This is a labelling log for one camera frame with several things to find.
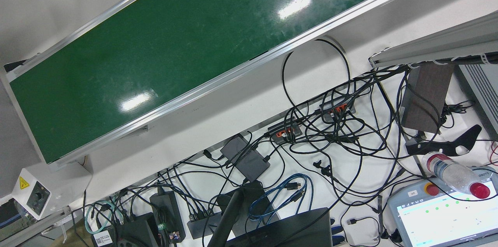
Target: green conveyor belt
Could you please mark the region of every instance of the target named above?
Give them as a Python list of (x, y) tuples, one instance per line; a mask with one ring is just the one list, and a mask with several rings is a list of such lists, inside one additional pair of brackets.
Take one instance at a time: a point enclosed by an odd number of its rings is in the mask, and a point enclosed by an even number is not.
[(283, 18), (292, 1), (137, 0), (98, 24), (11, 82), (45, 160), (365, 0), (298, 0)]

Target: bottle label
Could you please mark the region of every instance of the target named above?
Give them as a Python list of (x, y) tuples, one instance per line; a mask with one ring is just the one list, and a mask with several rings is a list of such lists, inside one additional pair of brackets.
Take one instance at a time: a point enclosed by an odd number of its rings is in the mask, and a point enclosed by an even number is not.
[(427, 160), (427, 168), (438, 178), (449, 165), (456, 164), (454, 160), (443, 154), (435, 154)]

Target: red emergency stop button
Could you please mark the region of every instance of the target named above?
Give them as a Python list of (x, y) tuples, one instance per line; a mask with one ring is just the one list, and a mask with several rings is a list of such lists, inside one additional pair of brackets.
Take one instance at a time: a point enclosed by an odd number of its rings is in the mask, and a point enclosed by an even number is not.
[(427, 183), (427, 185), (425, 185), (425, 192), (431, 196), (437, 196), (437, 194), (439, 194), (439, 188), (434, 184)]

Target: aluminum frame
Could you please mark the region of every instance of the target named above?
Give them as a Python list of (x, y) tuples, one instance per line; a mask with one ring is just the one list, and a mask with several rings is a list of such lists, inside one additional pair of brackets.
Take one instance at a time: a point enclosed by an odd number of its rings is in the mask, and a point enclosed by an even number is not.
[[(90, 29), (94, 28), (107, 18), (111, 17), (115, 13), (117, 13), (119, 10), (125, 8), (132, 2), (136, 0), (122, 0), (109, 10), (105, 11), (102, 13), (100, 16), (94, 18), (92, 21), (88, 22), (84, 26), (82, 26), (80, 29), (75, 31), (73, 34), (69, 35), (68, 37), (64, 38), (61, 40), (59, 43), (55, 44), (45, 52), (36, 55), (33, 57), (27, 64), (20, 66), (13, 71), (9, 72), (10, 75), (7, 75), (7, 78), (9, 79), (9, 82), (12, 80), (16, 79), (32, 67), (36, 66), (43, 60), (47, 59), (50, 57), (52, 54), (57, 52), (58, 50), (62, 49), (64, 46), (68, 45), (71, 43), (73, 40), (76, 40), (76, 38), (82, 36), (82, 34), (85, 34), (88, 32)], [(235, 81), (239, 77), (242, 77), (246, 73), (248, 73), (250, 70), (257, 68), (259, 66), (262, 66), (263, 64), (267, 63), (268, 61), (275, 59), (287, 52), (290, 52), (291, 50), (295, 49), (296, 47), (314, 40), (315, 38), (319, 36), (325, 35), (328, 31), (331, 29), (338, 27), (345, 22), (348, 22), (363, 13), (366, 13), (374, 8), (380, 7), (384, 4), (387, 4), (388, 2), (393, 1), (393, 0), (365, 0), (362, 3), (353, 6), (352, 8), (345, 10), (344, 12), (340, 13), (339, 15), (336, 15), (329, 20), (322, 22), (321, 24), (307, 30), (306, 32), (303, 32), (299, 34), (298, 36), (282, 43), (281, 45), (278, 45), (274, 47), (273, 49), (268, 50), (266, 53), (261, 54), (260, 56), (252, 59), (252, 61), (246, 61), (245, 63), (242, 63), (238, 65), (235, 68), (232, 68), (231, 70), (228, 70), (227, 72), (209, 80), (208, 82), (205, 82), (204, 84), (201, 84), (200, 86), (187, 91), (186, 93), (182, 94), (181, 96), (176, 97), (173, 100), (170, 100), (163, 105), (157, 107), (156, 109), (148, 112), (147, 114), (144, 114), (133, 121), (130, 121), (129, 123), (126, 123), (122, 125), (119, 128), (116, 128), (115, 130), (112, 130), (111, 132), (104, 134), (101, 137), (98, 137), (97, 139), (80, 146), (79, 148), (71, 151), (70, 153), (62, 156), (58, 160), (51, 162), (50, 168), (52, 170), (57, 170), (64, 166), (65, 164), (69, 162), (74, 162), (78, 158), (88, 154), (90, 151), (95, 150), (97, 148), (101, 148), (109, 143), (111, 143), (114, 140), (117, 140), (121, 137), (126, 136), (127, 134), (142, 128), (143, 126), (147, 125), (148, 123), (151, 123), (155, 121), (156, 119), (165, 116), (168, 113), (174, 112), (175, 110), (179, 109), (180, 107), (183, 107), (190, 102), (197, 100), (200, 97), (206, 96), (208, 93), (215, 91), (222, 86), (229, 84), (232, 81)]]
[(22, 244), (23, 242), (26, 242), (48, 227), (52, 226), (56, 222), (64, 219), (67, 215), (71, 215), (71, 209), (69, 208), (69, 206), (62, 208), (62, 210), (60, 210), (59, 212), (48, 215), (47, 217), (34, 223), (32, 226), (28, 226), (18, 233), (5, 238), (0, 242), (0, 247), (12, 247)]
[(482, 55), (498, 48), (498, 11), (445, 30), (387, 48), (368, 60), (373, 68)]

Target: red bottle cap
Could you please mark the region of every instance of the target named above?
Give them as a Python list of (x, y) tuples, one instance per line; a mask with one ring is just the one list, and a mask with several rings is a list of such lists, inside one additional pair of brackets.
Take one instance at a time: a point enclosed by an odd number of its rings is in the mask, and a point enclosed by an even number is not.
[(489, 197), (489, 188), (481, 183), (473, 183), (469, 188), (471, 194), (479, 199), (485, 199)]
[(425, 192), (431, 196), (437, 196), (437, 194), (439, 194), (439, 188), (434, 184), (427, 184), (425, 186)]

